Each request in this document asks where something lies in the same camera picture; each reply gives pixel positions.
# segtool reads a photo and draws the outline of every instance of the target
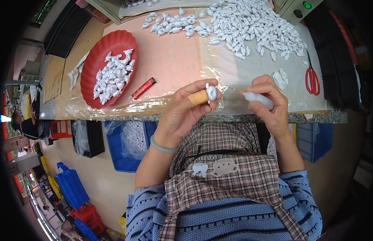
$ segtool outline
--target red lighter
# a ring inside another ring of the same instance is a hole
[[[145,91],[147,91],[155,83],[156,83],[155,79],[153,77],[150,78],[148,81],[145,82],[145,84],[143,84],[140,88],[138,88],[136,92],[132,94],[133,99],[137,99],[138,97],[140,97]]]

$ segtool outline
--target granite countertop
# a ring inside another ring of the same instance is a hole
[[[120,116],[113,118],[106,118],[103,121],[142,121],[142,122],[157,122],[161,115],[150,116]],[[254,114],[241,115],[217,115],[204,116],[199,120],[200,122],[261,122],[260,118]],[[343,124],[347,123],[347,110],[329,110],[327,114],[313,114],[313,118],[306,119],[304,114],[288,114],[289,123],[330,123]]]

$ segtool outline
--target black knob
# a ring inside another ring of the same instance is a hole
[[[302,14],[302,11],[296,9],[294,10],[294,14],[297,18],[303,18],[303,14]]]

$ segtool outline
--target bangle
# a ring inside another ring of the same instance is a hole
[[[165,148],[165,147],[162,147],[162,146],[159,146],[154,138],[153,138],[154,135],[152,135],[152,137],[150,138],[150,145],[154,147],[154,149],[156,149],[157,151],[159,152],[162,152],[162,153],[166,153],[166,154],[174,154],[178,151],[178,147],[176,148],[173,148],[173,149],[169,149],[169,148]]]

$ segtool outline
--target window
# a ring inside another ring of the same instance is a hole
[[[43,5],[39,8],[39,11],[34,15],[30,22],[30,26],[40,28],[47,14],[54,6],[57,0],[45,0]]]

